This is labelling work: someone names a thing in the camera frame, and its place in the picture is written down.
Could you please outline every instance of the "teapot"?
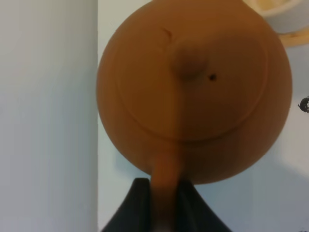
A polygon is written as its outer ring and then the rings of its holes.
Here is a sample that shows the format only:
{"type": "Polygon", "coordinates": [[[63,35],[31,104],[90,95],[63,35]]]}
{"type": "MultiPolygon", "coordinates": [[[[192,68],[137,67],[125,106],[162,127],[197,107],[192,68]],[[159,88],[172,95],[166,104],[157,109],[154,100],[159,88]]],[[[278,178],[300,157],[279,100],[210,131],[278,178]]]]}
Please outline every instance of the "teapot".
{"type": "Polygon", "coordinates": [[[232,177],[274,144],[292,75],[278,35],[241,0],[154,0],[116,30],[97,75],[100,119],[151,175],[154,227],[172,228],[180,180],[232,177]]]}

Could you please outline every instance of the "white wall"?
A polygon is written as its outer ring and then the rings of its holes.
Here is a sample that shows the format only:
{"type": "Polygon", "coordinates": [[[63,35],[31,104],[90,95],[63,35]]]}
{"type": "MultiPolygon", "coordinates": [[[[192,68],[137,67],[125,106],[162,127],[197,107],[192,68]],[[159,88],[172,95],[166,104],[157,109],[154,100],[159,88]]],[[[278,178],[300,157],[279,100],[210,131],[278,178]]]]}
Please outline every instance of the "white wall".
{"type": "MultiPolygon", "coordinates": [[[[146,0],[99,0],[98,55],[116,28],[146,0]]],[[[278,141],[247,171],[197,186],[205,201],[234,232],[309,231],[309,114],[298,108],[309,95],[309,45],[288,49],[294,78],[291,111],[278,141]]],[[[111,144],[99,121],[98,222],[102,228],[135,177],[146,176],[111,144]]]]}
{"type": "Polygon", "coordinates": [[[97,231],[96,0],[0,0],[0,232],[97,231]]]}

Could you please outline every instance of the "clay teapot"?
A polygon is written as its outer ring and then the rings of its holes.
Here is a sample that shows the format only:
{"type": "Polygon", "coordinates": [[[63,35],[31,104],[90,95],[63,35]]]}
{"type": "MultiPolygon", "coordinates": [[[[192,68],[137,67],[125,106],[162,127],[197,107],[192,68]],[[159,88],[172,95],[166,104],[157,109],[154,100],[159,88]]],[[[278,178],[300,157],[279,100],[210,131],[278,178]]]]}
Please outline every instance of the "clay teapot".
{"type": "Polygon", "coordinates": [[[116,30],[98,69],[104,128],[151,175],[153,218],[166,224],[180,179],[223,180],[269,150],[291,95],[277,34],[241,0],[154,0],[116,30]]]}

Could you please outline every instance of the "orange teapot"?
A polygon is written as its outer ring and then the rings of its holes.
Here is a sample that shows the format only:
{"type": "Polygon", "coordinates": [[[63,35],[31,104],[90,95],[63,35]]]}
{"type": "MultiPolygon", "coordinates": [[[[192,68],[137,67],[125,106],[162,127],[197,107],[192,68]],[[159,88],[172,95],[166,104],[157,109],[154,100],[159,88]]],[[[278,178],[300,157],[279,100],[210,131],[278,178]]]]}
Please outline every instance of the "orange teapot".
{"type": "Polygon", "coordinates": [[[116,30],[98,69],[104,128],[151,175],[153,220],[167,227],[179,180],[219,181],[253,165],[291,96],[277,34],[241,0],[154,0],[116,30]]]}

